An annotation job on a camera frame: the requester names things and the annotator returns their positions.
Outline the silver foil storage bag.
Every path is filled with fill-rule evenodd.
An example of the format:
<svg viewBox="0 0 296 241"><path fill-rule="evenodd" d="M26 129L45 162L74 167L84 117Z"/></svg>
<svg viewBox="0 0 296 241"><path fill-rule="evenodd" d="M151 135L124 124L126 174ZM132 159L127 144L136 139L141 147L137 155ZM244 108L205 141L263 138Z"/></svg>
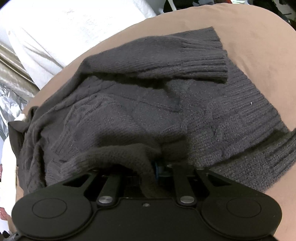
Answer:
<svg viewBox="0 0 296 241"><path fill-rule="evenodd" d="M38 92L37 85L21 64L16 53L1 42L1 139L8 136L8 122L22 112Z"/></svg>

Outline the white duvet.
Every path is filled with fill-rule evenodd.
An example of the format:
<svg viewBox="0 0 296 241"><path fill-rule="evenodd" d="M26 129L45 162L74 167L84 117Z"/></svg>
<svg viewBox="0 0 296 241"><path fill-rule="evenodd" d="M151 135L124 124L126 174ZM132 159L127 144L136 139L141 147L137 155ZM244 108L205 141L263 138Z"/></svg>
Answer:
<svg viewBox="0 0 296 241"><path fill-rule="evenodd" d="M100 42L163 12L164 1L9 1L1 33L43 88L64 67Z"/></svg>

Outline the dark grey knit sweater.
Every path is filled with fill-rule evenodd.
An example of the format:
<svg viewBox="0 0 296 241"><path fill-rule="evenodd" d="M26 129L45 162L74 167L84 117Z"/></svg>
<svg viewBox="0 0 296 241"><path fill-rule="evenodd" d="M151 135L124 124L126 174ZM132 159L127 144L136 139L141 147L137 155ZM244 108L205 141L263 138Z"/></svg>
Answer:
<svg viewBox="0 0 296 241"><path fill-rule="evenodd" d="M156 196L156 162L208 167L258 191L295 164L295 131L228 58L213 28L87 57L25 121L9 123L25 194L111 165Z"/></svg>

